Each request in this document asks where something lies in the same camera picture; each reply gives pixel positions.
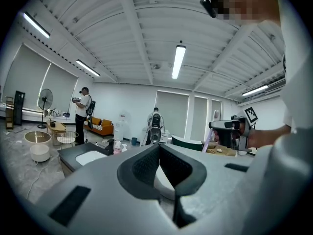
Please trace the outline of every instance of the man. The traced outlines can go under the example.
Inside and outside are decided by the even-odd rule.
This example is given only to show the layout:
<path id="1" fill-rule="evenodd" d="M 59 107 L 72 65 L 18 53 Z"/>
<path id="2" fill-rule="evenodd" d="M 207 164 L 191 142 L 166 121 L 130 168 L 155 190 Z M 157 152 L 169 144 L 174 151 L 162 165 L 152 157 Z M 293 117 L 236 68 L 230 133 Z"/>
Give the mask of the man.
<path id="1" fill-rule="evenodd" d="M 73 103 L 77 105 L 75 116 L 76 132 L 78 133 L 78 137 L 75 140 L 77 145 L 84 144 L 84 121 L 87 119 L 86 110 L 91 104 L 91 96 L 87 87 L 82 89 L 81 94 L 82 99 L 80 101 L 73 100 Z"/>
<path id="2" fill-rule="evenodd" d="M 312 40 L 296 10 L 288 0 L 204 0 L 201 1 L 211 17 L 241 25 L 269 20 L 281 27 L 285 41 L 286 81 L 297 73 L 308 59 L 312 50 Z M 285 125 L 276 130 L 252 129 L 248 137 L 248 147 L 261 147 L 274 142 L 294 129 L 288 110 L 285 110 Z"/>
<path id="3" fill-rule="evenodd" d="M 155 107 L 155 108 L 153 109 L 153 112 L 150 113 L 150 114 L 148 115 L 148 118 L 147 118 L 148 136 L 147 136 L 146 145 L 151 144 L 151 139 L 150 139 L 150 129 L 151 129 L 151 127 L 150 127 L 150 123 L 151 123 L 151 121 L 152 121 L 152 116 L 153 116 L 153 113 L 154 113 L 154 112 L 158 112 L 158 107 Z M 161 118 L 161 119 L 160 119 L 160 128 L 163 128 L 163 127 L 164 127 L 163 118 Z"/>

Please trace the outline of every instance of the gray floor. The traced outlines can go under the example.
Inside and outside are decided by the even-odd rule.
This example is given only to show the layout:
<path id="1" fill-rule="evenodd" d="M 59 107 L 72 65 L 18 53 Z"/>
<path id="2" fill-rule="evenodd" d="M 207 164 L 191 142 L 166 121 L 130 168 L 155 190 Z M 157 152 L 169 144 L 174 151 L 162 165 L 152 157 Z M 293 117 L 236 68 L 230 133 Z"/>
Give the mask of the gray floor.
<path id="1" fill-rule="evenodd" d="M 67 130 L 75 131 L 75 126 L 67 125 Z M 28 200 L 32 203 L 36 203 L 45 191 L 63 180 L 64 175 L 59 162 L 57 152 L 59 149 L 58 145 L 52 146 L 51 142 L 48 144 L 50 147 L 50 155 L 52 156 L 48 161 L 35 163 L 31 159 L 31 144 L 24 139 L 24 135 L 29 131 L 46 131 L 46 129 L 39 129 L 37 124 L 24 123 L 22 126 L 15 126 L 14 130 L 6 130 L 5 121 L 0 119 L 0 151 L 1 158 L 7 168 L 8 178 L 15 192 L 25 198 L 27 198 L 32 183 L 37 179 L 37 181 L 33 183 L 28 195 Z M 110 138 L 112 138 L 112 136 L 103 138 L 92 132 L 88 132 L 88 142 L 101 143 L 103 140 Z M 122 143 L 127 144 L 127 149 L 133 148 L 128 141 L 123 141 Z M 172 218 L 174 202 L 162 197 L 160 205 L 165 213 Z"/>

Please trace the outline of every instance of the ceiling light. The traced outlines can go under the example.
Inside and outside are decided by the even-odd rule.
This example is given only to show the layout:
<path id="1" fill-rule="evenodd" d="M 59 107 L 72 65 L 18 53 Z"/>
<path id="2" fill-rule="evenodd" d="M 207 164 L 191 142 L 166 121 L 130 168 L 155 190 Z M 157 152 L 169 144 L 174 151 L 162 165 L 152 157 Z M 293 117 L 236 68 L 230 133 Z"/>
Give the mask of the ceiling light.
<path id="1" fill-rule="evenodd" d="M 176 54 L 175 54 L 175 61 L 173 66 L 173 73 L 172 73 L 172 79 L 177 79 L 179 70 L 182 64 L 182 61 L 184 59 L 184 55 L 186 52 L 186 46 L 177 45 L 176 46 Z"/>
<path id="2" fill-rule="evenodd" d="M 87 69 L 88 71 L 90 71 L 92 74 L 96 75 L 96 76 L 100 76 L 99 73 L 95 72 L 92 68 L 88 67 L 87 65 L 85 65 L 82 61 L 77 60 L 76 61 L 77 64 L 81 65 L 82 67 L 84 67 L 85 69 Z"/>
<path id="3" fill-rule="evenodd" d="M 50 34 L 35 20 L 33 19 L 27 12 L 23 13 L 23 17 L 34 26 L 41 34 L 45 37 L 49 38 Z"/>
<path id="4" fill-rule="evenodd" d="M 259 91 L 261 91 L 261 90 L 265 90 L 265 89 L 267 89 L 267 88 L 268 88 L 268 86 L 267 86 L 267 85 L 264 85 L 264 86 L 262 86 L 262 87 L 253 89 L 252 91 L 243 93 L 243 96 L 248 96 L 248 95 L 250 95 L 250 94 L 254 94 L 254 93 L 256 93 L 256 92 L 259 92 Z"/>

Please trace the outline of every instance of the speaker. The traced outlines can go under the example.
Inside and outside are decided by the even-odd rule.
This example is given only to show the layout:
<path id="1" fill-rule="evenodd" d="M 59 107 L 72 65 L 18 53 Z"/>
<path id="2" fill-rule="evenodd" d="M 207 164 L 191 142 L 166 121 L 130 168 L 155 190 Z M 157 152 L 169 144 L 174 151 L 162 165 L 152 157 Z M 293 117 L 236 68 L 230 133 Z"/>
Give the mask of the speaker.
<path id="1" fill-rule="evenodd" d="M 22 109 L 24 104 L 25 93 L 15 92 L 14 97 L 14 109 L 13 109 L 13 121 L 15 125 L 22 125 Z"/>

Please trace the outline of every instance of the blue bucket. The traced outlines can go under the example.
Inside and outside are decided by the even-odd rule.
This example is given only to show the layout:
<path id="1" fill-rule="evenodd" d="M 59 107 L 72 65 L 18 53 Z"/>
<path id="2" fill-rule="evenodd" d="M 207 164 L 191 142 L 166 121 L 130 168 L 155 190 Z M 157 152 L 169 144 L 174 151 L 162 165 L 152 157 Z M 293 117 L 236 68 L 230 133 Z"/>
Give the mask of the blue bucket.
<path id="1" fill-rule="evenodd" d="M 137 138 L 132 138 L 132 145 L 133 146 L 137 145 Z"/>

